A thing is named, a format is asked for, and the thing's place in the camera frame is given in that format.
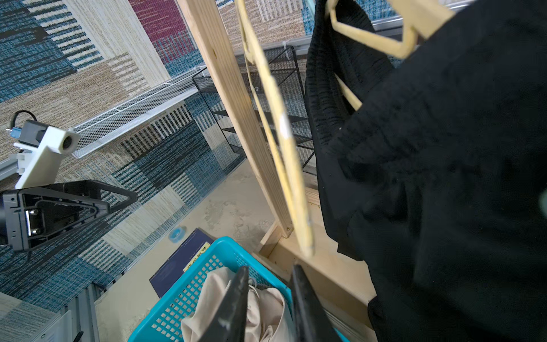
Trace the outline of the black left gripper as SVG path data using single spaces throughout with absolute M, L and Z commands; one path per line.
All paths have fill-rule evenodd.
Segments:
M 100 200 L 99 202 L 57 202 L 41 200 L 38 190 L 1 193 L 1 238 L 14 252 L 37 249 L 43 239 L 53 239 L 77 227 L 90 224 L 111 212 L 125 209 L 138 194 L 98 180 L 80 180 L 43 186 L 44 189 Z

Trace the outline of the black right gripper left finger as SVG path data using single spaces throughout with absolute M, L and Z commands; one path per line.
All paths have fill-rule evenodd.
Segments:
M 241 266 L 199 341 L 244 341 L 248 292 L 249 268 Z

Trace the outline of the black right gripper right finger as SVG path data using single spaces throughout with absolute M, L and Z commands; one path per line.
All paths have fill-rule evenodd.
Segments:
M 299 264 L 292 269 L 290 288 L 296 340 L 301 342 L 342 341 Z

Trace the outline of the beige shorts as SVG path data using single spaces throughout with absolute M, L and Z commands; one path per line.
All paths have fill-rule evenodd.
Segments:
M 184 341 L 296 341 L 285 296 L 259 286 L 245 266 L 210 272 L 195 312 L 181 320 Z

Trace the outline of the black shorts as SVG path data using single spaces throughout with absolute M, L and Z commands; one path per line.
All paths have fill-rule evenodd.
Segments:
M 323 221 L 379 341 L 546 340 L 546 3 L 475 1 L 399 67 L 316 4 Z

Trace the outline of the yellow hanger of beige shorts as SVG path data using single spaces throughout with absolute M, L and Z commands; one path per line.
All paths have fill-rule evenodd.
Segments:
M 312 257 L 316 251 L 316 244 L 308 210 L 303 171 L 296 150 L 296 140 L 291 130 L 289 116 L 286 114 L 286 106 L 277 82 L 270 71 L 264 50 L 249 20 L 245 2 L 235 1 L 235 7 L 242 35 L 246 67 L 251 64 L 256 66 L 271 111 L 274 129 L 271 129 L 255 87 L 252 85 L 251 92 L 264 125 L 283 196 L 289 209 L 293 231 L 296 233 L 302 255 Z

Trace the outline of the yellow hanger of black shorts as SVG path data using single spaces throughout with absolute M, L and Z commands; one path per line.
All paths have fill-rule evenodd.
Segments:
M 430 38 L 455 16 L 454 11 L 439 4 L 438 1 L 392 0 L 391 7 L 403 18 L 402 40 L 397 41 L 340 22 L 336 14 L 337 5 L 338 0 L 328 0 L 325 5 L 325 18 L 330 20 L 334 31 L 400 59 L 409 57 L 416 50 L 418 38 Z

